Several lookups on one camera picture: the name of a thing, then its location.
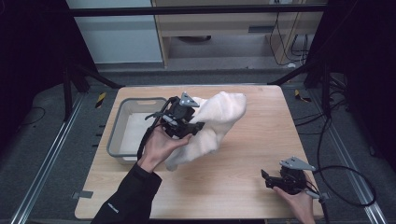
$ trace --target black jacket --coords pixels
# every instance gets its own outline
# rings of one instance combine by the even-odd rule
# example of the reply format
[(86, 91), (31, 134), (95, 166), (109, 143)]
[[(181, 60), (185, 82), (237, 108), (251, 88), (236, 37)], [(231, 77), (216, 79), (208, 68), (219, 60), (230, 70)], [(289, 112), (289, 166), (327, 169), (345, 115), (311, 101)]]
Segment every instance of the black jacket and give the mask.
[(147, 223), (152, 200), (161, 182), (158, 175), (147, 173), (136, 163), (117, 191), (102, 205), (92, 224)]

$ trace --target human hand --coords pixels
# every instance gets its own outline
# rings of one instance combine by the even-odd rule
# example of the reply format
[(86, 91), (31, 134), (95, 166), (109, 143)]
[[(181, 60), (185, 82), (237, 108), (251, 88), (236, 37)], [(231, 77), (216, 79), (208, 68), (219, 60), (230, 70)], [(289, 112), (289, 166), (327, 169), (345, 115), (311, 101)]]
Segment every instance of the human hand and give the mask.
[[(304, 174), (307, 182), (312, 183), (309, 176), (306, 173)], [(295, 195), (288, 194), (278, 187), (274, 187), (273, 190), (288, 203), (291, 212), (300, 222), (304, 224), (315, 223), (313, 199), (305, 192), (305, 190), (302, 190), (300, 193)]]
[(162, 125), (157, 126), (145, 145), (142, 158), (137, 164), (149, 173), (152, 173), (161, 162), (166, 160), (171, 153), (189, 143), (192, 134), (188, 134), (182, 139), (171, 138), (163, 129)]

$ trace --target black cable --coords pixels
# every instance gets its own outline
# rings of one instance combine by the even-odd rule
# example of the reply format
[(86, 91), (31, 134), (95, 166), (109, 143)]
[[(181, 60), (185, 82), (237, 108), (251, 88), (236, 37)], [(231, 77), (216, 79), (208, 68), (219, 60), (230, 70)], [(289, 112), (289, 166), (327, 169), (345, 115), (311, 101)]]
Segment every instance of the black cable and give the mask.
[[(273, 31), (272, 31), (271, 34), (270, 34), (270, 49), (271, 49), (271, 51), (272, 51), (272, 53), (273, 53), (273, 55), (274, 55), (275, 62), (276, 62), (277, 65), (287, 65), (287, 64), (289, 64), (289, 63), (296, 63), (296, 62), (299, 62), (298, 60), (293, 60), (293, 59), (289, 58), (289, 56), (288, 56), (288, 54), (287, 54), (287, 52), (286, 52), (285, 44), (283, 43), (282, 35), (280, 34), (280, 30), (279, 30), (279, 22), (278, 22), (278, 19), (279, 19), (279, 12), (276, 13), (276, 20), (275, 20), (275, 24), (274, 24), (274, 29), (273, 29)], [(274, 33), (276, 27), (277, 27), (277, 32), (278, 32), (278, 34), (279, 34), (280, 43), (282, 44), (283, 53), (285, 54), (286, 58), (289, 60), (288, 63), (279, 63), (279, 62), (276, 60), (275, 53), (274, 53), (274, 50), (273, 50), (273, 48), (272, 48), (272, 36), (273, 36), (273, 33)]]
[[(332, 96), (332, 95), (334, 95), (334, 94), (336, 94), (336, 93), (341, 93), (341, 94), (344, 95), (344, 93), (341, 92), (341, 91), (333, 91), (333, 92), (330, 94), (330, 96)], [(345, 101), (345, 100), (342, 100), (342, 101), (336, 103), (335, 105), (332, 105), (332, 106), (331, 106), (331, 109), (336, 108), (338, 105), (340, 105), (340, 104), (343, 103), (344, 101)], [(297, 118), (297, 119), (293, 119), (293, 120), (296, 121), (296, 120), (300, 120), (300, 119), (307, 119), (307, 118), (311, 118), (311, 117), (314, 117), (314, 116), (323, 116), (323, 115), (324, 115), (323, 112), (319, 112), (319, 113), (317, 113), (317, 114), (307, 115), (307, 116), (305, 116), (305, 117)]]
[[(335, 105), (332, 105), (332, 106), (330, 107), (330, 109), (336, 108), (337, 106), (339, 106), (340, 104), (342, 104), (344, 101), (345, 101), (345, 100), (339, 101), (339, 102), (336, 103)], [(323, 117), (323, 116), (324, 116), (324, 113), (317, 113), (317, 114), (314, 114), (314, 115), (308, 115), (308, 116), (305, 116), (305, 117), (299, 118), (299, 119), (306, 119), (306, 118), (313, 117), (313, 116), (315, 116), (315, 115), (317, 115), (315, 118), (310, 119), (310, 120), (308, 120), (308, 121), (306, 121), (306, 122), (303, 122), (303, 123), (295, 124), (295, 126), (296, 126), (296, 127), (298, 127), (298, 126), (303, 126), (303, 125), (305, 125), (305, 124), (308, 124), (308, 123), (310, 123), (310, 122), (313, 122), (313, 121), (315, 121), (315, 120), (317, 120), (317, 119)]]
[(315, 189), (315, 190), (313, 190), (312, 188), (307, 187), (309, 190), (311, 190), (312, 192), (314, 192), (314, 193), (316, 193), (317, 195), (319, 195), (319, 190), (318, 190), (318, 188), (317, 188), (314, 184), (312, 184), (312, 183), (309, 182), (309, 181), (306, 181), (306, 183), (308, 183), (312, 188)]
[(330, 223), (330, 220), (329, 220), (329, 213), (327, 212), (326, 203), (325, 203), (325, 201), (324, 201), (323, 199), (321, 199), (321, 198), (320, 198), (318, 201), (319, 201), (319, 203), (320, 203), (320, 205), (321, 205), (321, 207), (322, 207), (324, 220), (325, 220), (325, 222), (326, 222), (327, 224), (329, 224), (329, 223)]
[[(176, 97), (171, 97), (171, 98), (169, 98), (169, 99), (165, 102), (165, 104), (163, 105), (163, 108), (161, 108), (161, 111), (160, 111), (159, 113), (160, 113), (160, 114), (163, 113), (163, 111), (165, 111), (166, 107), (168, 107), (168, 105), (169, 105), (170, 103), (173, 103), (175, 100), (176, 100)], [(151, 136), (152, 132), (154, 131), (154, 129), (155, 129), (156, 127), (158, 127), (158, 121), (160, 120), (160, 118), (161, 118), (161, 116), (158, 116), (157, 118), (155, 118), (155, 120), (154, 120), (154, 122), (152, 122), (151, 126), (149, 126), (149, 127), (146, 129), (146, 132), (145, 132), (145, 134), (143, 135), (142, 140), (140, 141), (139, 149), (137, 150), (137, 153), (136, 153), (136, 157), (137, 157), (138, 160), (140, 160), (140, 159), (142, 158), (142, 156), (143, 156), (143, 149), (144, 149), (144, 147), (145, 147), (145, 145), (146, 145), (146, 143), (147, 143), (149, 137)]]
[(307, 50), (308, 35), (305, 35), (305, 41), (304, 41), (303, 49), (294, 49), (294, 45), (296, 44), (297, 37), (298, 37), (298, 35), (295, 35), (294, 38), (293, 38), (293, 41), (291, 42), (290, 52), (294, 56), (301, 57), (303, 54), (296, 54), (295, 52), (302, 52), (302, 53), (305, 53), (305, 54), (307, 54), (309, 52), (309, 50)]
[(304, 39), (304, 48), (303, 48), (303, 56), (302, 56), (302, 60), (304, 61), (302, 64), (305, 64), (306, 58), (308, 57), (308, 35), (305, 35), (305, 39)]
[[(325, 131), (327, 131), (328, 129), (330, 129), (330, 124), (329, 125), (327, 125), (327, 127), (326, 126), (324, 126), (323, 127), (324, 129), (325, 129)], [(298, 133), (298, 134), (306, 134), (306, 135), (309, 135), (309, 134), (311, 134), (311, 135), (320, 135), (320, 134), (322, 134), (322, 132), (320, 132), (320, 133)]]
[(30, 125), (30, 124), (34, 124), (34, 123), (38, 122), (39, 120), (43, 119), (44, 116), (46, 115), (46, 109), (44, 109), (44, 108), (41, 107), (41, 106), (33, 106), (32, 109), (41, 109), (41, 110), (43, 111), (43, 114), (41, 115), (40, 118), (38, 118), (38, 119), (36, 119), (36, 120), (34, 120), (34, 121), (32, 121), (32, 122), (23, 123), (23, 124), (21, 124), (21, 125)]
[(320, 133), (298, 133), (299, 135), (319, 135)]
[[(321, 143), (322, 143), (322, 140), (323, 140), (323, 135), (324, 135), (324, 133), (325, 133), (325, 127), (327, 126), (327, 123), (328, 123), (329, 121), (331, 121), (331, 119), (330, 119), (330, 118), (326, 118), (325, 125), (324, 125), (323, 128), (322, 128), (322, 132), (321, 132), (321, 135), (320, 135), (319, 140), (318, 140), (318, 148), (317, 148), (317, 164), (318, 164), (318, 169), (317, 169), (313, 174), (315, 175), (315, 174), (319, 173), (319, 174), (320, 174), (320, 177), (321, 177), (322, 180), (323, 180), (323, 183), (329, 188), (329, 190), (331, 190), (335, 195), (337, 195), (337, 196), (338, 196), (341, 200), (343, 200), (344, 202), (349, 203), (349, 204), (351, 204), (351, 205), (358, 206), (358, 207), (370, 206), (370, 205), (372, 205), (373, 203), (375, 203), (375, 201), (376, 201), (376, 191), (375, 191), (375, 188), (373, 187), (372, 183), (370, 182), (370, 180), (369, 180), (365, 175), (363, 175), (362, 173), (360, 173), (360, 172), (358, 172), (358, 171), (356, 171), (356, 170), (354, 170), (354, 169), (352, 169), (352, 168), (350, 168), (350, 167), (347, 167), (347, 166), (342, 166), (342, 165), (330, 165), (330, 166), (321, 167), (321, 165), (320, 165), (320, 146), (321, 146)], [(370, 188), (370, 191), (371, 191), (372, 194), (373, 194), (373, 199), (372, 199), (370, 202), (368, 202), (368, 203), (354, 203), (354, 202), (352, 202), (352, 201), (346, 199), (344, 196), (342, 196), (340, 193), (338, 193), (335, 189), (333, 189), (332, 186), (328, 183), (328, 181), (327, 181), (326, 178), (324, 177), (324, 175), (323, 175), (322, 172), (325, 171), (325, 170), (328, 170), (328, 169), (347, 169), (348, 171), (353, 172), (353, 173), (359, 175), (360, 177), (362, 177), (362, 178), (364, 179), (364, 181), (366, 182), (366, 184), (367, 184), (368, 187)]]
[(338, 102), (337, 104), (332, 105), (331, 110), (335, 109), (336, 107), (339, 107), (339, 106), (341, 106), (341, 105), (346, 105), (346, 104), (347, 104), (347, 100), (344, 99), (344, 100)]

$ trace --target wooden tabletop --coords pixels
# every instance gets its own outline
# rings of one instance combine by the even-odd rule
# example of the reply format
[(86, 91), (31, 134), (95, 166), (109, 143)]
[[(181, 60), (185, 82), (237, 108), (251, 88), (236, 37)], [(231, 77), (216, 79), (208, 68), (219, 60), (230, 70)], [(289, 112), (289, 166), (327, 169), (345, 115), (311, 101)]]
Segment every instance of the wooden tabletop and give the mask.
[[(288, 218), (286, 203), (265, 187), (261, 169), (279, 176), (281, 160), (296, 156), (307, 161), (282, 90), (278, 86), (166, 86), (120, 89), (93, 159), (76, 217), (90, 219), (117, 189), (132, 165), (121, 165), (108, 155), (106, 145), (120, 103), (126, 98), (180, 96), (210, 98), (220, 91), (244, 93), (247, 112), (224, 137), (220, 149), (169, 172), (156, 169), (163, 179), (153, 201), (151, 218)], [(312, 173), (308, 172), (315, 184)], [(315, 217), (323, 217), (314, 200)]]

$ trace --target white cloth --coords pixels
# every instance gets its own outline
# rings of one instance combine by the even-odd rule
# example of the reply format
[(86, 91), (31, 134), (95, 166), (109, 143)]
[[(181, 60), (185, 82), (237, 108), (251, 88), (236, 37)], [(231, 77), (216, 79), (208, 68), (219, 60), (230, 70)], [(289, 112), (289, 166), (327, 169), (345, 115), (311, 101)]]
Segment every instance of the white cloth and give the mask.
[(176, 149), (165, 161), (169, 171), (177, 166), (193, 161), (209, 152), (219, 149), (225, 134), (241, 119), (247, 107), (247, 98), (243, 93), (220, 92), (210, 99), (192, 97), (200, 107), (195, 108), (190, 123), (204, 122), (204, 128), (190, 139), (188, 145)]

